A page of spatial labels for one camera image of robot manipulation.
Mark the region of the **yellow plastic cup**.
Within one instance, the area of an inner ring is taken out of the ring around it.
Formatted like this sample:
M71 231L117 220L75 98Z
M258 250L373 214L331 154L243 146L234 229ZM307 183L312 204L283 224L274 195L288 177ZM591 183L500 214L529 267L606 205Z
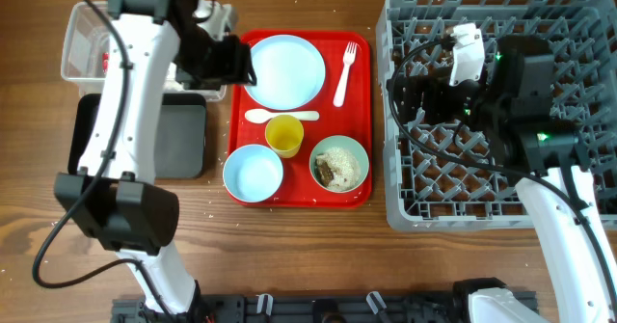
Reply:
M295 156L305 135L302 123L293 116L276 116L265 127L265 140L268 146L281 158Z

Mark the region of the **green bowl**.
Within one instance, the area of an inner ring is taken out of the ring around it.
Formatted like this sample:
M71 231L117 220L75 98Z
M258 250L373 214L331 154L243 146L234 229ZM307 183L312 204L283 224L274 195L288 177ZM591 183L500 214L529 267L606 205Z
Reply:
M315 158L318 154L323 153L327 149L333 148L333 147L345 148L345 149L350 150L360 163L360 168L361 168L360 182L352 190L345 191L345 192L330 191L326 189L325 187L323 187L317 180L316 166L314 163ZM368 153L364 149L364 147L361 145L361 143L351 137L347 137L343 135L334 135L334 136L330 136L330 137L323 139L313 148L309 156L309 171L313 179L316 181L316 183L320 187L332 193L338 193L338 194L350 193L353 190L360 188L362 184L368 181L369 169L370 169L370 161L368 158Z

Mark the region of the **rice and food leftovers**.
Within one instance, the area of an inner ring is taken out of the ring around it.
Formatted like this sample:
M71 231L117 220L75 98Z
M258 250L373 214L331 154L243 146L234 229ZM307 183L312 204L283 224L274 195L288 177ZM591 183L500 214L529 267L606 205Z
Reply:
M317 180L330 191L349 191L360 182L360 163L348 149L329 148L318 154L314 163Z

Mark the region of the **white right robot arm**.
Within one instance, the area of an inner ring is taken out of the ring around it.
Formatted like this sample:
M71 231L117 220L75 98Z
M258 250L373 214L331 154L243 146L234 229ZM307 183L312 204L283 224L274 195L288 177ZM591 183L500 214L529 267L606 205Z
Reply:
M578 123L551 115L554 56L546 40L506 36L484 68L482 42L453 37L408 52L388 84L399 132L444 161L500 173L514 185L540 240L562 320L616 319L616 261L594 202L594 177ZM491 162L423 144L407 127L457 119L489 141Z

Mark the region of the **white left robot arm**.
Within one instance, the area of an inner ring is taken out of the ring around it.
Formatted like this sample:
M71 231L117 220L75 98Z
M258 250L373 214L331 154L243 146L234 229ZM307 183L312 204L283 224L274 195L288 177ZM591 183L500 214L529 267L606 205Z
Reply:
M58 174L56 200L88 237L128 266L156 321L196 321L201 292L174 244L176 194L155 185L155 142L170 66L191 90L256 83L249 46L230 10L206 0L107 0L98 17L111 42L91 136L74 174Z

